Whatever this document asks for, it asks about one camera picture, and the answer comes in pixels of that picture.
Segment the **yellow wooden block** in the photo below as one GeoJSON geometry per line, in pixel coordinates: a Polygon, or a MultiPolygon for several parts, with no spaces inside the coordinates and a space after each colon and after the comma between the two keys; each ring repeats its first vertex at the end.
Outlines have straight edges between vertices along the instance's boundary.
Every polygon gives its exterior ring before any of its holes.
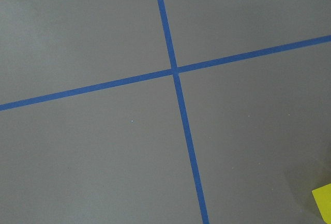
{"type": "Polygon", "coordinates": [[[327,185],[324,185],[317,189],[314,189],[312,191],[312,195],[314,197],[318,210],[321,214],[321,217],[322,217],[323,221],[327,224],[330,224],[330,219],[331,219],[331,216],[330,216],[330,214],[331,214],[330,188],[331,188],[331,185],[327,184],[327,185]]]}

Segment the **blue tape line crosswise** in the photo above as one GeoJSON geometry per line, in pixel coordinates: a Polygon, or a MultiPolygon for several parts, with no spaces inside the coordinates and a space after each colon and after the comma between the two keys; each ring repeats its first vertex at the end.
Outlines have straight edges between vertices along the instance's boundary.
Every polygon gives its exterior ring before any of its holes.
{"type": "Polygon", "coordinates": [[[265,48],[265,49],[255,50],[255,51],[251,51],[251,52],[226,56],[226,57],[222,57],[222,58],[213,59],[210,61],[189,64],[189,65],[185,65],[185,66],[180,66],[177,69],[166,69],[166,70],[161,70],[161,71],[155,71],[155,72],[151,72],[151,73],[147,73],[147,74],[141,74],[138,76],[118,79],[118,80],[94,84],[94,85],[90,85],[90,86],[70,89],[67,91],[62,91],[62,92],[52,93],[52,94],[48,94],[48,95],[33,97],[33,98],[29,98],[29,99],[23,99],[23,100],[19,100],[19,101],[9,102],[9,103],[5,103],[5,104],[1,105],[1,111],[29,106],[32,104],[37,104],[37,103],[42,103],[42,102],[47,102],[47,101],[52,101],[52,100],[57,100],[57,99],[61,99],[61,98],[72,97],[75,95],[81,95],[81,94],[86,94],[86,93],[90,93],[90,92],[101,91],[104,89],[109,89],[109,88],[118,87],[118,86],[122,86],[122,85],[127,85],[127,84],[142,82],[142,81],[148,81],[151,79],[166,77],[166,76],[172,75],[175,72],[184,73],[184,72],[199,70],[199,69],[203,69],[203,68],[218,66],[218,65],[222,65],[222,64],[232,63],[232,62],[236,62],[236,61],[242,61],[242,60],[255,58],[255,57],[259,57],[259,56],[266,56],[266,55],[270,55],[270,54],[299,49],[299,48],[303,48],[303,47],[314,46],[314,45],[327,43],[327,42],[330,42],[330,35],[322,36],[322,37],[318,37],[318,38],[312,38],[312,39],[303,40],[303,41],[298,41],[298,42],[294,42],[294,43],[283,44],[283,45],[279,45],[279,46],[275,46],[275,47],[269,47],[269,48],[265,48]]]}

